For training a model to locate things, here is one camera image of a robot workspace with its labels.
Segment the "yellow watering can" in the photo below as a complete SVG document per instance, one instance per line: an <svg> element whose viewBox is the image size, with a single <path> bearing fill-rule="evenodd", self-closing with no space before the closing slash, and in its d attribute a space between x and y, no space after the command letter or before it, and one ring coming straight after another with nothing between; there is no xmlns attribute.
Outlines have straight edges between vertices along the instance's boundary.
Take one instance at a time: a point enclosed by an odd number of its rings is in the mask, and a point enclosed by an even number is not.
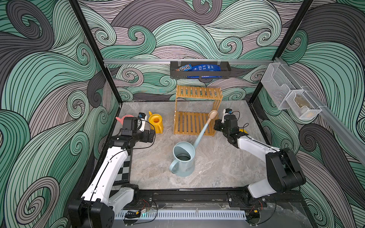
<svg viewBox="0 0 365 228"><path fill-rule="evenodd" d="M163 118L160 114L152 114L152 112L149 111L148 121L157 134L163 133Z"/></svg>

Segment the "pink watering can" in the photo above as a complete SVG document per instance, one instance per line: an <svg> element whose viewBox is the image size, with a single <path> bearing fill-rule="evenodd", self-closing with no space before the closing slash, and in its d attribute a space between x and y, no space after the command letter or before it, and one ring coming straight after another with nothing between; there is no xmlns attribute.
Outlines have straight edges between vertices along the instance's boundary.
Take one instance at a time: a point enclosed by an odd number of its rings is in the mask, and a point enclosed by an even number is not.
<svg viewBox="0 0 365 228"><path fill-rule="evenodd" d="M133 115L125 115L123 116L122 118L119 118L119 117L116 117L116 120L121 124L123 125L124 123L124 119L127 118L127 117L134 117Z"/></svg>

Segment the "light blue watering can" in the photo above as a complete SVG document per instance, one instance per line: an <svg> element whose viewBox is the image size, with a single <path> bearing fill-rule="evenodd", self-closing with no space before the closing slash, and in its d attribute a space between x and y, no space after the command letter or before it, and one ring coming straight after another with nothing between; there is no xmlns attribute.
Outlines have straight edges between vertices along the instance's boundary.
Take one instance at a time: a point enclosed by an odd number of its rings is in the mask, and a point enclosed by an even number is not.
<svg viewBox="0 0 365 228"><path fill-rule="evenodd" d="M194 172L195 163L194 158L196 155L196 148L198 147L209 123L218 114L217 110L213 110L208 114L208 120L206 121L203 129L200 131L194 144L189 142L178 142L173 147L173 157L174 160L169 166L169 171L179 177L187 177Z"/></svg>

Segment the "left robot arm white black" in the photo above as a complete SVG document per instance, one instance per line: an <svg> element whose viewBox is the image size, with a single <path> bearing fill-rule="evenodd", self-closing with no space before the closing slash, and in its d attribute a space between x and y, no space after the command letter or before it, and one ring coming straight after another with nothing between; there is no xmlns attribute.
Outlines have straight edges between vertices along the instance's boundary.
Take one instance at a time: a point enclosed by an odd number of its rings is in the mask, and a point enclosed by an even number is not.
<svg viewBox="0 0 365 228"><path fill-rule="evenodd" d="M82 194L68 206L73 228L111 228L115 215L134 199L135 187L123 187L111 195L115 179L137 142L153 143L155 130L146 130L144 113L126 116L119 134L107 144L106 157L93 181Z"/></svg>

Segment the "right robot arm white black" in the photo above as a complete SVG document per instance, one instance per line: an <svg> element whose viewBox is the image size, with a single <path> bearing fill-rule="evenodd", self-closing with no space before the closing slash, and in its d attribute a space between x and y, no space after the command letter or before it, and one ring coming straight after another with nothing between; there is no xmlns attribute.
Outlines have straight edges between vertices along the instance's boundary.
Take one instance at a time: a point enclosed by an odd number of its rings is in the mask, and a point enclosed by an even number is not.
<svg viewBox="0 0 365 228"><path fill-rule="evenodd" d="M252 198L284 193L306 183L304 172L291 149L267 145L241 132L235 115L226 115L223 120L215 120L214 129L222 132L234 147L265 162L267 177L247 186Z"/></svg>

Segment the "wooden slatted shelf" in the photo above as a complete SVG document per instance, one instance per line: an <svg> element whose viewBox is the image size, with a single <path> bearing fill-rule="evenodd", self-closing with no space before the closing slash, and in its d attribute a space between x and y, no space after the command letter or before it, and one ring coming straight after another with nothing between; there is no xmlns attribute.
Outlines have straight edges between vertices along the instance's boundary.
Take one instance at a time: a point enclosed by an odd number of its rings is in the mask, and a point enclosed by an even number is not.
<svg viewBox="0 0 365 228"><path fill-rule="evenodd" d="M218 110L223 99L221 88L183 86L176 87L174 134L175 135L199 135L208 121L209 113L199 111L197 107L191 111L180 111L178 99L198 99L201 101L213 101L212 110Z"/></svg>

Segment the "yellow triangular plastic piece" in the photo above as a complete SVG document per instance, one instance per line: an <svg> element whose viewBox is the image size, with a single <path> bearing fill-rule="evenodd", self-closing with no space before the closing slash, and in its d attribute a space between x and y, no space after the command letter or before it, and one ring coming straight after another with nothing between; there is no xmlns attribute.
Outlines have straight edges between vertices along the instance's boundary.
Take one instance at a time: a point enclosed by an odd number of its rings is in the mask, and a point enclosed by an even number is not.
<svg viewBox="0 0 365 228"><path fill-rule="evenodd" d="M240 131L240 132L243 132L243 133L245 133L245 134L248 134L248 133L247 133L247 131L246 131L246 130L244 130L244 129L242 129L242 128L241 128L241 129L239 129L239 131Z"/></svg>

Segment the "black white chessboard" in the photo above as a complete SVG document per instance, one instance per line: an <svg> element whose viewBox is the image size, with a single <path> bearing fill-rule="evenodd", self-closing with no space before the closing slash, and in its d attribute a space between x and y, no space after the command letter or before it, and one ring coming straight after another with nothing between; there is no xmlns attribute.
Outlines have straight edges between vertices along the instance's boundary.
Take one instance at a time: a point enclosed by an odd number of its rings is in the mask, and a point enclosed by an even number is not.
<svg viewBox="0 0 365 228"><path fill-rule="evenodd" d="M117 177L114 181L114 185L125 184L130 182L132 155L128 155L127 159L122 163Z"/></svg>

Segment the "blue snack bag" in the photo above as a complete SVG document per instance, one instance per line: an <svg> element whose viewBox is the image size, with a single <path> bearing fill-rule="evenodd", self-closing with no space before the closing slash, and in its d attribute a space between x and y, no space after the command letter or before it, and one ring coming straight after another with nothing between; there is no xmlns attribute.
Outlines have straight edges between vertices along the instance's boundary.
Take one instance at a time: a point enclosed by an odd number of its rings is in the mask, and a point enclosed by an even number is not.
<svg viewBox="0 0 365 228"><path fill-rule="evenodd" d="M213 64L200 64L193 66L190 71L194 72L220 72L221 68L219 65L213 65ZM208 75L208 76L188 76L187 78L221 78L221 76L217 75Z"/></svg>

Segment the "m&m candy packet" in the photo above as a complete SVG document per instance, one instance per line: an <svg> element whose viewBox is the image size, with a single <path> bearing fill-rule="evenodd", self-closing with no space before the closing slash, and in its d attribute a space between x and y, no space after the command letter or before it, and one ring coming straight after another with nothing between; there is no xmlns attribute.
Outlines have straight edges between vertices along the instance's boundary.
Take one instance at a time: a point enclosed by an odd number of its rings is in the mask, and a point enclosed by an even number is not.
<svg viewBox="0 0 365 228"><path fill-rule="evenodd" d="M192 70L192 65L191 64L187 64L187 65L184 65L184 66L181 66L181 67L175 69L175 71L177 71L177 72L190 71L190 70Z"/></svg>

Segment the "dark metal wall basket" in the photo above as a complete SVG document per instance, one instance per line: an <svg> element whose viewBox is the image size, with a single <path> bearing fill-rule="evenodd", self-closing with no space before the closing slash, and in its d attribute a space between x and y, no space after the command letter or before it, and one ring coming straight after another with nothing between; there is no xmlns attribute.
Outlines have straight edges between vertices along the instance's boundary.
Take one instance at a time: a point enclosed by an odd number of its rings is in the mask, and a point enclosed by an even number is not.
<svg viewBox="0 0 365 228"><path fill-rule="evenodd" d="M220 72L194 72L194 71L180 71L177 72L175 69L191 64L192 67L200 64L213 64L213 65L219 65L221 68ZM229 64L229 62L182 62L181 64L178 64L178 62L170 62L170 77L173 79L188 79L188 76L208 76L208 75L217 75L221 76L220 79L228 79L231 75L232 68Z"/></svg>

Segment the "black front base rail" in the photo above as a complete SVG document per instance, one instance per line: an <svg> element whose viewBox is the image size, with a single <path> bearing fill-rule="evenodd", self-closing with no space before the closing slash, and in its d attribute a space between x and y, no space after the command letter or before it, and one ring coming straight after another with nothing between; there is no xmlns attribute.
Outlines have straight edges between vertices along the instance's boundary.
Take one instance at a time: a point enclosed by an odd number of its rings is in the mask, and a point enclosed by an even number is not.
<svg viewBox="0 0 365 228"><path fill-rule="evenodd" d="M138 190L126 208L152 207L154 203L228 203L230 207L263 207L267 203L299 202L303 200L299 192L274 193L257 199L249 195L245 187Z"/></svg>

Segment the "clear plastic wall bin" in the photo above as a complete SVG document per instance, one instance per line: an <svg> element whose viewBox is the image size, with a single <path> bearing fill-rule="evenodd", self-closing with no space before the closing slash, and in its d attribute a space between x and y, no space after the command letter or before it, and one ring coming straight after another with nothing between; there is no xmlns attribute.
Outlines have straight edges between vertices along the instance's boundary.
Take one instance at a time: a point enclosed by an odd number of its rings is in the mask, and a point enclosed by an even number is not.
<svg viewBox="0 0 365 228"><path fill-rule="evenodd" d="M299 120L313 120L322 109L294 76L289 66L279 62L271 63L261 83L279 110L290 109Z"/></svg>

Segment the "aluminium wall rail back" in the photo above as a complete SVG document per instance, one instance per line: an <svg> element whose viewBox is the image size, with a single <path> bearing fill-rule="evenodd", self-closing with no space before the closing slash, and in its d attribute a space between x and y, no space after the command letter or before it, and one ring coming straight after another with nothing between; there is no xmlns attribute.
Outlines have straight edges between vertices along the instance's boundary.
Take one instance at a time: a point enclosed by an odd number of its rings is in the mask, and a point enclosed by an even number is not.
<svg viewBox="0 0 365 228"><path fill-rule="evenodd" d="M103 63L106 65L113 64L146 64L146 65L166 65L170 62L229 62L232 65L268 65L273 63L273 60L259 60L259 59L103 59Z"/></svg>

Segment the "aluminium wall rail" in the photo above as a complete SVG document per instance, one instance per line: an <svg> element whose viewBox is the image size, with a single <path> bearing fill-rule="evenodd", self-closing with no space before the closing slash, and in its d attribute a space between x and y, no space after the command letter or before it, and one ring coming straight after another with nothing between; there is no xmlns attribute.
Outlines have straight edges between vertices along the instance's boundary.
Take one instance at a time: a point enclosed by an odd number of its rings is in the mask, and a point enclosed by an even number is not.
<svg viewBox="0 0 365 228"><path fill-rule="evenodd" d="M335 116L335 114L323 104L319 97L309 86L307 86L291 69L291 67L282 58L275 58L274 62L283 65L283 68L288 72L288 80L292 82L295 88L304 89L309 102L313 106L318 106L321 109L319 113L322 119L327 122L330 128L335 132L336 136L351 151L354 156L365 164L365 145Z"/></svg>
<svg viewBox="0 0 365 228"><path fill-rule="evenodd" d="M229 62L232 65L268 65L273 63L273 60L259 60L259 59L103 59L103 63L106 65L113 64L146 64L146 65L166 65L170 62Z"/></svg>

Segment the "aluminium wall rail right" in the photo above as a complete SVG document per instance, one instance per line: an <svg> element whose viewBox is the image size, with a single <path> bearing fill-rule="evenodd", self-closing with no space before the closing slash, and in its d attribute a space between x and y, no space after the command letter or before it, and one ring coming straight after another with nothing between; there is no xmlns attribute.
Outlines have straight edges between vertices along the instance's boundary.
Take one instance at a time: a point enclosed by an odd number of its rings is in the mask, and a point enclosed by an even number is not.
<svg viewBox="0 0 365 228"><path fill-rule="evenodd" d="M275 58L274 62L283 65L283 68L288 72L288 80L292 82L295 88L304 89L309 102L313 106L318 106L321 109L319 113L322 119L327 122L330 128L335 132L336 136L351 151L354 156L365 164L365 145L335 116L335 114L323 104L319 97L309 86L307 86L291 69L291 67L282 58Z"/></svg>

